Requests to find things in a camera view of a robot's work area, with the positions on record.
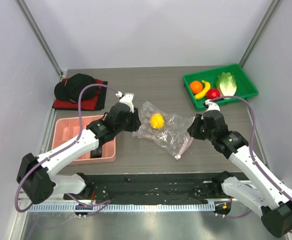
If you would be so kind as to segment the clear zip top bag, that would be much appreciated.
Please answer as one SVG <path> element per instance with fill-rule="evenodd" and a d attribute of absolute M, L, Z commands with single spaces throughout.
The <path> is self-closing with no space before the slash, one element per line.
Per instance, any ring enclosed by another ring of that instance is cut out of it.
<path fill-rule="evenodd" d="M 150 117 L 153 114 L 163 116 L 165 124 L 161 129 L 151 128 Z M 167 114 L 147 101 L 139 110 L 139 119 L 141 126 L 138 131 L 133 132 L 132 136 L 154 141 L 176 160 L 181 158 L 181 155 L 193 141 L 193 138 L 187 132 L 194 121 L 193 117 L 183 117 L 176 113 Z"/>

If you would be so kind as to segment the yellow toy lemon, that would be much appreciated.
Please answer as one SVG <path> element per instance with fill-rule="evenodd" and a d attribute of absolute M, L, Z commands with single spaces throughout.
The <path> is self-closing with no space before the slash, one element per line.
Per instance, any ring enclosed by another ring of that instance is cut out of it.
<path fill-rule="evenodd" d="M 153 129 L 161 129 L 165 124 L 164 118 L 161 114 L 155 113 L 150 117 L 150 126 Z"/>

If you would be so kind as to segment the red toy apple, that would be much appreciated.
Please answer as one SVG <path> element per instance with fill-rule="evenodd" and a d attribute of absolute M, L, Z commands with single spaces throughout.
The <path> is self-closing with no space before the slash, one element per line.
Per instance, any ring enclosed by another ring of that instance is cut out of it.
<path fill-rule="evenodd" d="M 216 89 L 216 88 L 211 88 L 211 89 L 209 89 L 208 91 L 207 91 L 207 93 L 206 93 L 206 98 L 207 99 L 215 99 L 215 98 L 218 98 L 218 97 L 220 97 L 221 95 L 220 95 L 220 92 L 219 92 L 219 90 L 218 89 Z"/>

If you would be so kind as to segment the orange toy orange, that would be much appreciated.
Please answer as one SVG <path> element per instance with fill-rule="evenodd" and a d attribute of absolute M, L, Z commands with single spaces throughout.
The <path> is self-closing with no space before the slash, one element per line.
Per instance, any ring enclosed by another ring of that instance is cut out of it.
<path fill-rule="evenodd" d="M 189 87 L 191 89 L 191 92 L 196 95 L 200 93 L 203 90 L 203 85 L 200 81 L 193 81 L 189 84 Z"/>

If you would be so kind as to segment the yellow toy banana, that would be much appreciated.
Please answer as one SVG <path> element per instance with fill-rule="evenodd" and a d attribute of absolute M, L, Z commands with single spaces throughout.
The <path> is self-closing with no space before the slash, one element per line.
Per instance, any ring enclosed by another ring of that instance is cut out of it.
<path fill-rule="evenodd" d="M 211 84 L 208 81 L 202 80 L 201 83 L 204 84 L 204 87 L 201 92 L 194 95 L 194 98 L 196 100 L 203 99 L 206 96 L 207 92 L 211 89 Z"/>

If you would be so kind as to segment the green toy lettuce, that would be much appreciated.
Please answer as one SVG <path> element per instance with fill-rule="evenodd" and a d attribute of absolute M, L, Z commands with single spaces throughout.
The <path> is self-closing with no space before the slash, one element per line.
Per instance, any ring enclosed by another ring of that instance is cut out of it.
<path fill-rule="evenodd" d="M 223 72 L 217 77 L 215 87 L 222 96 L 234 96 L 237 91 L 237 81 L 230 72 Z"/>

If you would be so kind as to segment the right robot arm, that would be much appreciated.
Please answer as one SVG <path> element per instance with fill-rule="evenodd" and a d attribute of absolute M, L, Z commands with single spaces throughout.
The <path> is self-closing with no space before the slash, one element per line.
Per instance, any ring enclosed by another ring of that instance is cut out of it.
<path fill-rule="evenodd" d="M 224 171 L 211 185 L 213 195 L 231 196 L 243 203 L 274 237 L 281 238 L 292 230 L 292 189 L 263 164 L 240 133 L 228 129 L 219 110 L 197 114 L 187 132 L 196 140 L 210 141 L 254 185 L 249 187 Z"/>

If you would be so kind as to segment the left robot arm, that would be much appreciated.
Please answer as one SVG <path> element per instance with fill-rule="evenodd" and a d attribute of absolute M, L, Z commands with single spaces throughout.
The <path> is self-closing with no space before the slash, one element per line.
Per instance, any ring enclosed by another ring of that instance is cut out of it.
<path fill-rule="evenodd" d="M 34 205 L 59 194 L 88 199 L 93 184 L 83 173 L 59 175 L 59 172 L 83 154 L 112 141 L 120 132 L 135 132 L 140 126 L 138 108 L 116 103 L 102 118 L 92 121 L 71 140 L 38 156 L 26 154 L 17 174 L 19 187 Z"/>

